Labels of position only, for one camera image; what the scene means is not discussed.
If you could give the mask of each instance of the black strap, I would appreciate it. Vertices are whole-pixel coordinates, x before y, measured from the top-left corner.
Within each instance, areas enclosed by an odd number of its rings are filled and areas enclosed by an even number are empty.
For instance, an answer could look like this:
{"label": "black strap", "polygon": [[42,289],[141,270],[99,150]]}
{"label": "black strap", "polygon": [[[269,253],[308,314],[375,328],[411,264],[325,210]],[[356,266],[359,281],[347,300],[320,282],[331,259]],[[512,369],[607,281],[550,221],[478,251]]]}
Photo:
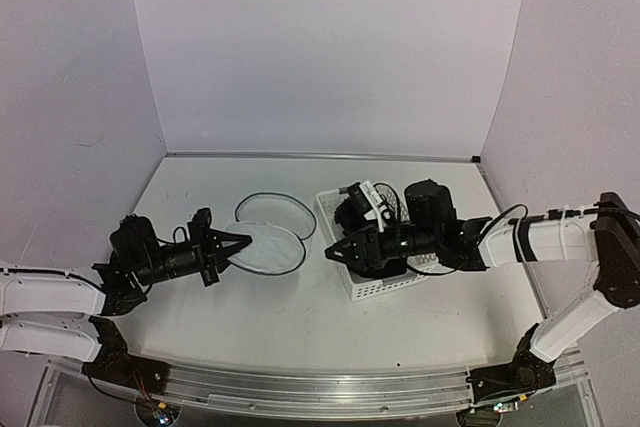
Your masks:
{"label": "black strap", "polygon": [[[516,253],[516,261],[517,262],[537,262],[538,259],[536,254],[533,252],[531,248],[531,242],[529,241],[529,229],[531,228],[531,222],[527,222],[523,220],[520,222],[520,228],[516,224],[513,227],[513,250]],[[520,254],[520,249],[522,249],[522,254],[524,255],[524,259]]]}

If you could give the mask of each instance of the transparent lid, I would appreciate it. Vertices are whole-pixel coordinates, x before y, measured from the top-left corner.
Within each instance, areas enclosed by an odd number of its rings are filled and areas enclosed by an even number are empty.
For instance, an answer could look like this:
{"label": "transparent lid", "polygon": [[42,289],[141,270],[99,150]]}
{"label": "transparent lid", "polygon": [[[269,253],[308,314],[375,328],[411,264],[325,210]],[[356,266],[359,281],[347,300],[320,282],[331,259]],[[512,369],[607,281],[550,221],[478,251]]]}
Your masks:
{"label": "transparent lid", "polygon": [[293,232],[266,222],[234,222],[227,232],[250,235],[252,242],[236,255],[231,263],[243,270],[262,275],[283,275],[302,265],[306,249]]}
{"label": "transparent lid", "polygon": [[295,197],[278,192],[257,192],[238,204],[236,222],[254,221],[278,225],[300,239],[310,238],[316,230],[313,212]]}

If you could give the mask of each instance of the white table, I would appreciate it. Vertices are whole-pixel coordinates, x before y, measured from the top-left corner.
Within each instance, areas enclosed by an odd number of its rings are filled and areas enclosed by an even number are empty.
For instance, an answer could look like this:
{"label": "white table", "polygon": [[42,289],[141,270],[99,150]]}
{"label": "white table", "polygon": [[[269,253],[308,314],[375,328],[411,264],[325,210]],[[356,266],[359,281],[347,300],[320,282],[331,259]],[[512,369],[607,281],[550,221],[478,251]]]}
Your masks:
{"label": "white table", "polygon": [[[170,238],[200,207],[214,228],[233,220],[236,204],[256,191],[315,194],[359,180],[385,180],[400,191],[432,178],[451,189],[458,215],[495,215],[473,164],[382,160],[167,158],[136,213]],[[251,370],[366,372],[437,369],[510,360],[541,320],[522,267],[454,273],[351,302],[323,257],[320,229],[295,273],[265,278],[230,267],[205,288],[199,275],[157,284],[149,301],[117,324],[132,352],[190,364]]]}

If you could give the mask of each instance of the basket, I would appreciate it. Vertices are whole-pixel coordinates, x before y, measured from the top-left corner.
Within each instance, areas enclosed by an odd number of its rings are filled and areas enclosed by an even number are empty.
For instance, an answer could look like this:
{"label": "basket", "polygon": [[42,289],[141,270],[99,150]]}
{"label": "basket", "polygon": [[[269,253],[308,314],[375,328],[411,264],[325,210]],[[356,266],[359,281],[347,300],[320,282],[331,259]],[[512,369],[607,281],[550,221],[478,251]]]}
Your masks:
{"label": "basket", "polygon": [[[394,198],[389,187],[381,185],[378,190],[387,199]],[[347,197],[347,194],[341,195],[338,189],[320,192],[316,195],[316,214],[322,233],[329,245],[333,245],[338,240],[344,238],[342,228],[336,224],[333,219],[336,209]],[[400,210],[402,220],[408,220],[409,214],[407,212],[407,207],[402,201]],[[423,272],[430,272],[439,266],[438,258],[435,254],[418,255],[410,257],[407,261],[409,265]],[[342,283],[347,289],[347,294],[349,294],[352,301],[368,299],[387,292],[393,292],[394,290],[415,285],[429,279],[428,276],[418,275],[410,271],[407,271],[403,275],[397,275],[386,279],[365,279],[364,277],[360,277],[358,274],[351,272],[343,264],[338,262],[334,262],[334,264],[340,273]]]}

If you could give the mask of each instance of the white wall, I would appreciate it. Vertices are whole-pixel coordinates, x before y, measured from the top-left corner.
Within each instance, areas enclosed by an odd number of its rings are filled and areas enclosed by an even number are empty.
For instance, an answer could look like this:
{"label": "white wall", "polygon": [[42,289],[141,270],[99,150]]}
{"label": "white wall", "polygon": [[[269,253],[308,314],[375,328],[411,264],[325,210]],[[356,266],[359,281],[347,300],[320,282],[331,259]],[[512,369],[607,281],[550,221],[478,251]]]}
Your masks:
{"label": "white wall", "polygon": [[520,0],[135,0],[170,151],[480,153]]}
{"label": "white wall", "polygon": [[[640,0],[523,0],[513,58],[483,163],[506,204],[532,212],[619,192],[640,211]],[[551,305],[583,265],[536,268]],[[640,424],[640,309],[580,343],[606,425]]]}
{"label": "white wall", "polygon": [[[107,260],[164,154],[133,0],[0,0],[0,259]],[[22,425],[41,372],[0,353],[0,422]]]}

